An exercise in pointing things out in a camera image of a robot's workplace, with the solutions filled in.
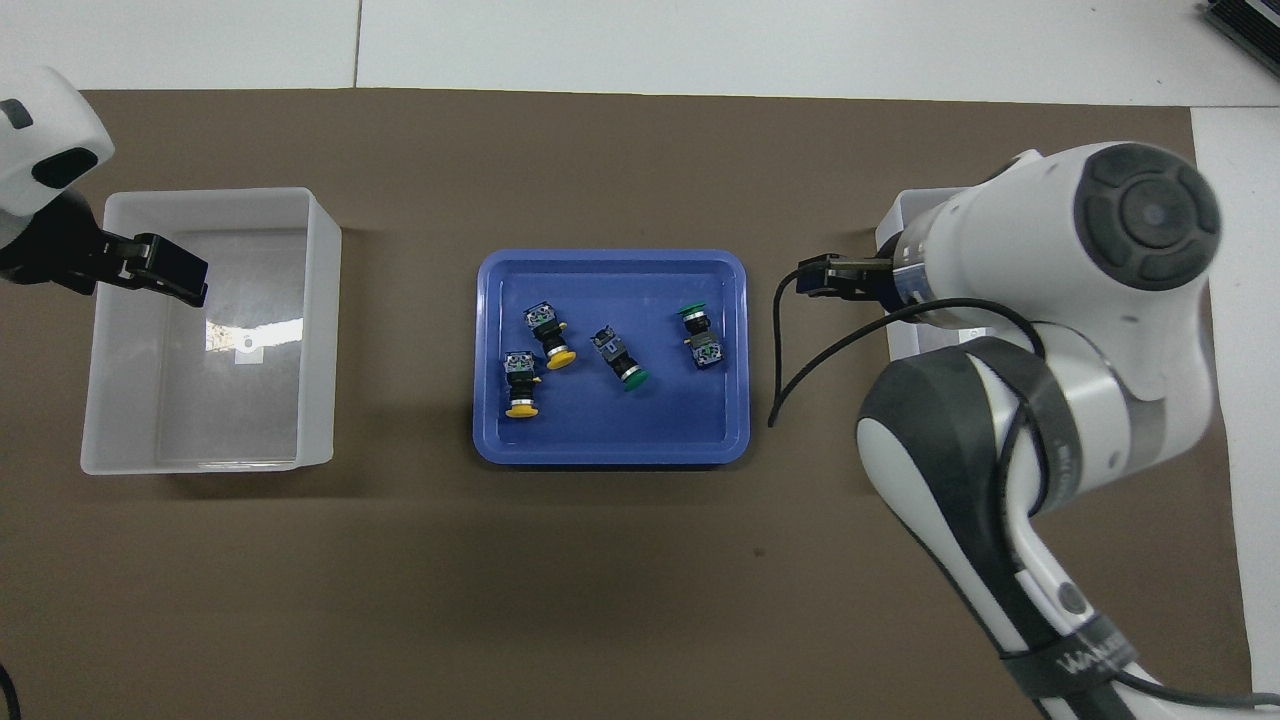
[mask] plastic tray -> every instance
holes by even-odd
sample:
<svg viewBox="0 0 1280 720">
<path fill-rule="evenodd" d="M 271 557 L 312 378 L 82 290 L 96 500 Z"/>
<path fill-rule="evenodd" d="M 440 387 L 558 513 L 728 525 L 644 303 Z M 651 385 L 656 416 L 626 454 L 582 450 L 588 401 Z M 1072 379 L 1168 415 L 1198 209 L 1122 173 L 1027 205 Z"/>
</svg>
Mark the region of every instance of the plastic tray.
<svg viewBox="0 0 1280 720">
<path fill-rule="evenodd" d="M 577 352 L 547 370 L 524 310 L 550 302 Z M 694 366 L 676 310 L 705 302 L 724 360 Z M 634 392 L 596 354 L 591 336 L 612 325 L 652 373 Z M 506 352 L 539 357 L 536 418 L 511 419 Z M 750 441 L 746 270 L 721 250 L 503 250 L 476 282 L 472 439 L 506 465 L 717 465 Z"/>
</svg>

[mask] translucent plastic box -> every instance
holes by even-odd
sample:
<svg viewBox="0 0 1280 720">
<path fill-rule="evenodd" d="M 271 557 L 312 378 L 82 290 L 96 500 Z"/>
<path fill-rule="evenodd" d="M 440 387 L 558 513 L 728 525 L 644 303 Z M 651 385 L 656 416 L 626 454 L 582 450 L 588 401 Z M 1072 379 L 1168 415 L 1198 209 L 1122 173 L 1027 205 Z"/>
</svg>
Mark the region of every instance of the translucent plastic box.
<svg viewBox="0 0 1280 720">
<path fill-rule="evenodd" d="M 209 261 L 202 309 L 97 290 L 81 466 L 289 470 L 333 456 L 342 232 L 306 188 L 122 192 L 102 227 Z"/>
</svg>

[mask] white surface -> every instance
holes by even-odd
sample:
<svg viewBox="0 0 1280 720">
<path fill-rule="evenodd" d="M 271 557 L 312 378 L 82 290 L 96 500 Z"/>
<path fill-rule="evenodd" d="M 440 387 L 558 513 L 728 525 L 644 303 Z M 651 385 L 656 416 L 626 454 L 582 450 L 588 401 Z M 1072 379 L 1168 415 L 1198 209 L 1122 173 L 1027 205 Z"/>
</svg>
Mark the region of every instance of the white surface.
<svg viewBox="0 0 1280 720">
<path fill-rule="evenodd" d="M 1197 0 L 365 0 L 360 86 L 1275 105 Z"/>
<path fill-rule="evenodd" d="M 81 465 L 90 474 L 288 470 L 333 456 L 338 225 L 305 188 L 122 192 L 102 227 L 209 261 L 188 307 L 101 287 Z M 242 361 L 242 355 L 260 359 Z"/>
<path fill-rule="evenodd" d="M 1222 208 L 1210 292 L 1253 684 L 1280 691 L 1280 109 L 1197 109 L 1192 122 Z"/>
<path fill-rule="evenodd" d="M 5 0 L 0 67 L 81 90 L 349 87 L 360 0 Z"/>
</svg>

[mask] black cable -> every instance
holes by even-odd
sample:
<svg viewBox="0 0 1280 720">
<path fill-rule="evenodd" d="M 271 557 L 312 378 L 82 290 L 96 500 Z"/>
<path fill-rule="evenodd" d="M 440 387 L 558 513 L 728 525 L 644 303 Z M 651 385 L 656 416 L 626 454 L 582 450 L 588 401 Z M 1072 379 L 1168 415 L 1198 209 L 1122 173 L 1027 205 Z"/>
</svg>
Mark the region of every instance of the black cable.
<svg viewBox="0 0 1280 720">
<path fill-rule="evenodd" d="M 787 284 L 808 270 L 810 265 L 800 265 L 786 274 L 778 283 L 778 290 L 773 292 L 773 400 L 777 402 L 778 393 L 782 392 L 782 293 Z"/>
<path fill-rule="evenodd" d="M 1014 461 L 1014 446 L 1018 445 L 1018 433 L 1023 432 L 1023 425 L 1027 423 L 1028 415 L 1027 404 L 1019 401 L 1012 419 L 1009 420 L 1009 430 L 1005 432 L 1005 441 L 1000 446 L 1000 459 L 996 461 L 996 482 L 998 483 L 996 487 L 1005 487 L 1005 480 L 1009 478 L 1009 465 Z"/>
<path fill-rule="evenodd" d="M 1116 682 L 1128 685 L 1143 694 L 1157 700 L 1176 702 L 1178 705 L 1193 705 L 1196 707 L 1221 707 L 1221 708 L 1254 708 L 1262 705 L 1280 707 L 1280 693 L 1248 693 L 1248 694 L 1208 694 L 1175 691 L 1160 683 L 1144 680 L 1129 673 L 1116 675 Z"/>
<path fill-rule="evenodd" d="M 4 706 L 9 710 L 9 720 L 22 720 L 22 708 L 18 706 L 18 688 L 13 687 L 13 678 L 9 671 L 0 665 L 0 691 L 4 692 Z"/>
<path fill-rule="evenodd" d="M 877 320 L 867 323 L 865 325 L 858 328 L 856 331 L 854 331 L 854 332 L 849 333 L 847 336 L 840 338 L 838 341 L 836 341 L 835 343 L 832 343 L 829 347 L 827 347 L 827 350 L 823 350 L 822 352 L 819 352 L 818 355 L 815 355 L 814 359 L 810 360 L 809 363 L 806 363 L 804 368 L 800 368 L 800 372 L 796 373 L 794 378 L 791 378 L 791 382 L 788 382 L 787 386 L 781 389 L 781 392 L 776 392 L 774 393 L 774 396 L 773 396 L 773 407 L 769 410 L 768 427 L 772 428 L 773 424 L 777 423 L 777 420 L 778 420 L 778 413 L 782 410 L 782 404 L 786 402 L 787 396 L 791 395 L 791 391 L 794 391 L 796 388 L 796 386 L 800 384 L 800 380 L 803 380 L 809 373 L 812 373 L 814 369 L 817 369 L 818 365 L 820 365 L 823 361 L 826 361 L 832 355 L 840 352 L 841 350 L 849 347 L 850 345 L 858 342 L 859 340 L 869 336 L 870 333 L 873 333 L 873 332 L 876 332 L 876 331 L 878 331 L 878 329 L 881 329 L 881 328 L 883 328 L 886 325 L 890 325 L 890 324 L 896 323 L 899 320 L 905 320 L 908 318 L 914 318 L 916 315 L 923 315 L 924 313 L 932 313 L 933 310 L 943 310 L 943 309 L 947 309 L 947 307 L 977 307 L 979 310 L 987 310 L 988 313 L 995 313 L 996 315 L 1000 315 L 1000 316 L 1005 318 L 1014 327 L 1016 327 L 1019 331 L 1021 331 L 1023 334 L 1027 336 L 1027 340 L 1029 340 L 1030 343 L 1032 343 L 1032 352 L 1034 352 L 1041 359 L 1044 357 L 1044 341 L 1041 340 L 1039 333 L 1036 332 L 1036 327 L 1032 325 L 1030 320 L 1028 320 L 1027 318 L 1021 316 L 1020 314 L 1018 314 L 1011 307 L 1001 305 L 1000 302 L 992 302 L 989 300 L 978 300 L 975 297 L 950 297 L 950 299 L 946 299 L 946 300 L 931 300 L 928 302 L 920 302 L 920 304 L 916 304 L 916 305 L 908 305 L 906 307 L 902 307 L 901 310 L 895 310 L 893 313 L 890 313 L 888 315 L 884 315 L 883 318 L 879 318 Z M 776 369 L 778 370 L 778 374 L 777 374 L 777 378 L 774 378 L 774 388 L 777 388 L 777 386 L 778 386 L 777 379 L 781 378 L 781 375 L 782 375 L 782 373 L 781 373 L 781 366 L 782 366 L 781 334 L 777 333 L 777 322 L 774 322 L 774 337 L 778 341 L 774 345 L 774 350 L 777 351 L 777 355 L 778 355 L 777 356 L 777 363 L 776 363 Z"/>
</svg>

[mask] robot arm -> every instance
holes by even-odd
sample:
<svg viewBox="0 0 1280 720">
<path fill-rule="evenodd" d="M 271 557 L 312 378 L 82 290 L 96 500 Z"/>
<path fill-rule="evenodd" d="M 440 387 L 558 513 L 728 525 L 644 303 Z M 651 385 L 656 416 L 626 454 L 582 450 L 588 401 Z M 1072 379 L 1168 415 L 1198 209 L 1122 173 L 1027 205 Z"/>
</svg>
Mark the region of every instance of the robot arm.
<svg viewBox="0 0 1280 720">
<path fill-rule="evenodd" d="M 0 76 L 0 277 L 147 288 L 200 307 L 209 265 L 154 233 L 104 232 L 69 186 L 115 152 L 88 102 L 50 68 Z"/>
<path fill-rule="evenodd" d="M 993 337 L 892 363 L 863 405 L 858 446 L 881 496 L 1048 717 L 1262 712 L 1249 698 L 1243 708 L 1188 705 L 1222 698 L 1175 701 L 1156 685 L 1029 521 L 1199 439 L 1212 406 L 1199 301 L 1219 232 L 1194 168 L 1155 147 L 1102 143 L 1023 154 L 892 241 L 881 255 L 891 278 L 859 265 L 858 281 L 891 310 L 996 301 L 1043 341 L 1041 359 L 1005 323 Z M 992 324 L 964 307 L 924 320 Z"/>
</svg>

